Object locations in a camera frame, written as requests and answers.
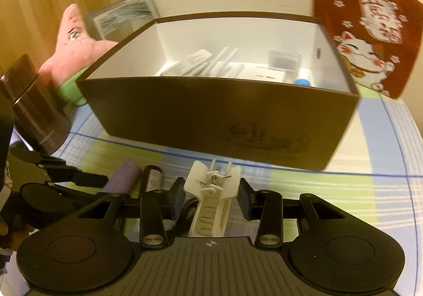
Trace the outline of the brown spray bottle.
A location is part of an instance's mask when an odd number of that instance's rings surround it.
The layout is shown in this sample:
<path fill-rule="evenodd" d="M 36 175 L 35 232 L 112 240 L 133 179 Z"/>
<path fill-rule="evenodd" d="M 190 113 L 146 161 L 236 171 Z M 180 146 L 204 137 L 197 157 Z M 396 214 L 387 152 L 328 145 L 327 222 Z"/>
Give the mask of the brown spray bottle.
<path fill-rule="evenodd" d="M 140 194 L 163 189 L 163 172 L 158 166 L 148 165 L 141 177 Z"/>

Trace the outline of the purple cylinder device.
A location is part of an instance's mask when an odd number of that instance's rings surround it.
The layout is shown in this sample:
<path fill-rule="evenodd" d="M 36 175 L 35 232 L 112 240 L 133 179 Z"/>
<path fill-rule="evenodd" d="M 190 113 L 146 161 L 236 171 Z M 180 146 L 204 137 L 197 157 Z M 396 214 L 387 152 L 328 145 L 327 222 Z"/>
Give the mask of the purple cylinder device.
<path fill-rule="evenodd" d="M 142 169 L 136 163 L 125 161 L 108 180 L 102 192 L 130 194 L 141 174 Z"/>

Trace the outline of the white plastic clip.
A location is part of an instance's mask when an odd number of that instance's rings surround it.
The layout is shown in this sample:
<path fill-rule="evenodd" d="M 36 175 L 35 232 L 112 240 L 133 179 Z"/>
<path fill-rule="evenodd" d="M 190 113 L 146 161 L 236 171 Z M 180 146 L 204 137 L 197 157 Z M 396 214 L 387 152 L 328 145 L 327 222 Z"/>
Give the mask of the white plastic clip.
<path fill-rule="evenodd" d="M 184 184 L 184 191 L 193 196 L 198 205 L 189 230 L 191 237 L 223 237 L 230 206 L 237 198 L 241 167 L 229 162 L 226 171 L 195 161 Z"/>

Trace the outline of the large white gold box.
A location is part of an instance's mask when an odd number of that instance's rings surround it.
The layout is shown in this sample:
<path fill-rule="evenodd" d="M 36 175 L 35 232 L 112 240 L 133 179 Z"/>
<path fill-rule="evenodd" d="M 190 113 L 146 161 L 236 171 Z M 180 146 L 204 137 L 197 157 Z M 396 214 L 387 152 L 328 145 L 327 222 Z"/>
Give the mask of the large white gold box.
<path fill-rule="evenodd" d="M 284 83 L 285 71 L 267 65 L 243 65 L 237 78 L 265 82 Z"/>

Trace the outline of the white wifi router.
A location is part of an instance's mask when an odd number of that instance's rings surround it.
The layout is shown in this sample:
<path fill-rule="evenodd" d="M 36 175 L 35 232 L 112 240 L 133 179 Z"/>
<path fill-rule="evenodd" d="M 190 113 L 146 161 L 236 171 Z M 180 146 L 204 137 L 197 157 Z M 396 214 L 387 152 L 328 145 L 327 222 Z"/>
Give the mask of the white wifi router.
<path fill-rule="evenodd" d="M 212 54 L 208 61 L 192 70 L 188 75 L 180 77 L 237 78 L 241 68 L 245 65 L 245 63 L 235 62 L 237 53 L 237 48 L 229 49 L 224 47 L 217 54 Z M 156 73 L 156 76 L 160 76 L 162 71 L 175 63 L 178 62 L 166 62 Z"/>

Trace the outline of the blue dental floss box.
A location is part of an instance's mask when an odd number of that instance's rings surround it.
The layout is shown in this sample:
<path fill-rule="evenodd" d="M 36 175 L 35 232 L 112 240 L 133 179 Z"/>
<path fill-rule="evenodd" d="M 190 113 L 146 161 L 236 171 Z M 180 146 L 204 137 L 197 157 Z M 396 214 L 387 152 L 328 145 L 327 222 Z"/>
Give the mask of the blue dental floss box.
<path fill-rule="evenodd" d="M 298 71 L 301 63 L 299 54 L 270 50 L 268 54 L 268 65 L 271 68 L 287 70 L 290 72 Z"/>

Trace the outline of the small white medicine box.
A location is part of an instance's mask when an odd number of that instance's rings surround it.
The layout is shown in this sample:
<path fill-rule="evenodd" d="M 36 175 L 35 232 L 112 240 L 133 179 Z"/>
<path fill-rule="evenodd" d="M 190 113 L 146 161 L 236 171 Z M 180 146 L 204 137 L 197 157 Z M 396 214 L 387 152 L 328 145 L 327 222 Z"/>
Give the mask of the small white medicine box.
<path fill-rule="evenodd" d="M 212 54 L 205 49 L 201 49 L 194 54 L 191 54 L 185 60 L 182 60 L 174 65 L 167 67 L 160 73 L 160 76 L 186 76 L 192 70 L 202 65 L 212 57 Z"/>

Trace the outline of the brown metal canister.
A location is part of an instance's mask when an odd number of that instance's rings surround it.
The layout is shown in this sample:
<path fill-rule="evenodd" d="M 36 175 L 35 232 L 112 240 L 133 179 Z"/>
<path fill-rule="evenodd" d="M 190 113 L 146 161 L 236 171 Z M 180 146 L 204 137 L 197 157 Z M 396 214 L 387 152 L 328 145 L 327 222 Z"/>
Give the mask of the brown metal canister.
<path fill-rule="evenodd" d="M 71 123 L 27 54 L 1 76 L 1 94 L 12 103 L 19 135 L 36 151 L 51 155 L 65 142 Z"/>

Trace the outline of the brown storage box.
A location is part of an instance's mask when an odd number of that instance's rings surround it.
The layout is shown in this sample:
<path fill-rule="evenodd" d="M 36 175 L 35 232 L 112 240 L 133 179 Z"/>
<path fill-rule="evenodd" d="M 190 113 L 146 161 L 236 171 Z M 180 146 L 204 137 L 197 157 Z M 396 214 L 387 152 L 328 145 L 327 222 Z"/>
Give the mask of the brown storage box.
<path fill-rule="evenodd" d="M 165 76 L 200 50 L 245 69 L 272 52 L 296 54 L 310 85 L 268 74 Z M 144 143 L 323 170 L 348 128 L 360 96 L 314 17 L 272 12 L 209 12 L 148 22 L 77 79 L 108 134 Z"/>

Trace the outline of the checkered tablecloth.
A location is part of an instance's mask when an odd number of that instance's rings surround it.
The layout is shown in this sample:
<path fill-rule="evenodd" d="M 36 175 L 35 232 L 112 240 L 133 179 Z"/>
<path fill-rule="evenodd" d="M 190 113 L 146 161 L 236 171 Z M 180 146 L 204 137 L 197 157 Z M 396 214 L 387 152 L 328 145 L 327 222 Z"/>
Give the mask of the checkered tablecloth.
<path fill-rule="evenodd" d="M 156 165 L 166 184 L 186 176 L 195 161 L 225 167 L 222 156 L 139 143 L 108 135 L 90 107 L 75 111 L 70 134 L 56 152 L 86 172 L 111 176 L 123 161 Z M 311 193 L 385 231 L 402 246 L 406 263 L 400 295 L 422 294 L 422 136 L 404 101 L 367 90 L 327 168 L 301 171 L 239 161 L 255 189 L 286 199 Z"/>

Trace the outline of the pink starfish plush toy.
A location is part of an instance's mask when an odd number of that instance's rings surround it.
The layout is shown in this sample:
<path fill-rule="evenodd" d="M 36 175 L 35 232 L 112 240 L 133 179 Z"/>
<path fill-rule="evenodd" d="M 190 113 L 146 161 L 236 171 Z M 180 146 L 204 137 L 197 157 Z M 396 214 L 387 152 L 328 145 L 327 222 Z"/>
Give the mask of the pink starfish plush toy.
<path fill-rule="evenodd" d="M 93 39 L 78 5 L 71 4 L 63 12 L 54 54 L 39 68 L 39 77 L 66 103 L 83 106 L 87 101 L 76 79 L 116 44 Z"/>

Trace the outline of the framed landscape picture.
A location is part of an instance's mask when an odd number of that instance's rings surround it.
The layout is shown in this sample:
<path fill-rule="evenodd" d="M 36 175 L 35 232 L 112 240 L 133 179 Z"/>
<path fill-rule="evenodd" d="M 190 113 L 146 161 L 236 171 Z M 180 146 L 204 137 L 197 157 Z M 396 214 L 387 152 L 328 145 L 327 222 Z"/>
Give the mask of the framed landscape picture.
<path fill-rule="evenodd" d="M 153 0 L 120 0 L 86 15 L 85 24 L 92 38 L 120 42 L 158 17 Z"/>

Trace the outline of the red lucky cat cushion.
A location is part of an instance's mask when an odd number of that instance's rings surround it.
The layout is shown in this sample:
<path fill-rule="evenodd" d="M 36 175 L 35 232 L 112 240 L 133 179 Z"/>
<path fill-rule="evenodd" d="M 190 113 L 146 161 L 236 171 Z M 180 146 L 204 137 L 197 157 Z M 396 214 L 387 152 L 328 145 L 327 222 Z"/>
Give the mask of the red lucky cat cushion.
<path fill-rule="evenodd" d="M 402 94 L 422 43 L 422 2 L 313 0 L 313 14 L 357 84 L 393 99 Z"/>

